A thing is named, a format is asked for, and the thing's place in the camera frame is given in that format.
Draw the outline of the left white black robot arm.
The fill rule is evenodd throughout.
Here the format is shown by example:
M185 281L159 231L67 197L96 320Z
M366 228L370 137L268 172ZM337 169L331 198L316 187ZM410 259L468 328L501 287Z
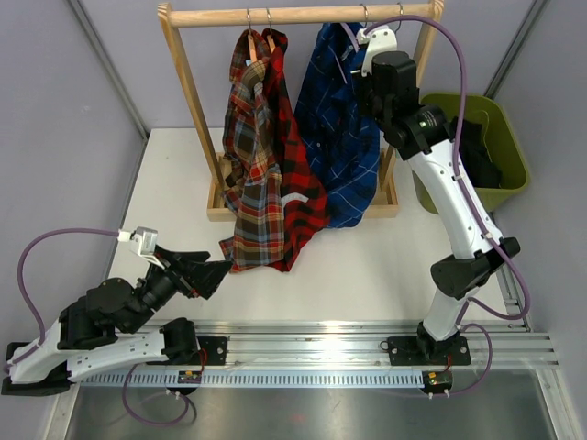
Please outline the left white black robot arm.
M62 310L44 338L9 344L2 394L50 396L134 364L191 363L200 350L191 320L179 317L149 333L141 330L177 293L209 299L231 268L230 261L212 260L207 251L156 248L135 284L119 277L104 280Z

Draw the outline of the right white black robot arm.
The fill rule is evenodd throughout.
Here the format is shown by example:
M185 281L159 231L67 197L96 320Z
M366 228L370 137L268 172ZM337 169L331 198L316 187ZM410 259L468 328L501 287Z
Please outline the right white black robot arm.
M451 255L433 264L432 305L418 325L415 354L437 363L458 348L469 300L520 246L489 219L456 150L443 110L419 101L416 64L402 51L366 56L356 79L360 111L424 184L449 237Z

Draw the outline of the blue plaid shirt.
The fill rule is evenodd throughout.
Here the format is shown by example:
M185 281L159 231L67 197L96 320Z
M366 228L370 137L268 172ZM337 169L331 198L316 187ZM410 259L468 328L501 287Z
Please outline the blue plaid shirt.
M327 192L330 228L356 226L378 187L380 131L359 114L352 80L365 50L341 62L344 82L337 61L348 43L340 23L321 27L294 109L308 163Z

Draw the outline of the lilac hanger of blue shirt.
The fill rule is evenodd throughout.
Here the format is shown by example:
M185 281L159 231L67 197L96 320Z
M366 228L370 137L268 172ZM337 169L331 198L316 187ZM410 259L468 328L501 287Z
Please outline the lilac hanger of blue shirt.
M340 26L345 31L345 33L348 37L348 40L349 40L347 48L345 49L343 54L340 56L340 59L337 61L340 73L343 76L343 81L346 82L347 80L346 80L345 74L343 72L341 62L344 61L352 51L357 53L359 51L359 44L356 39L356 34L353 32L353 30L351 29L351 27L349 26L348 23L340 23Z

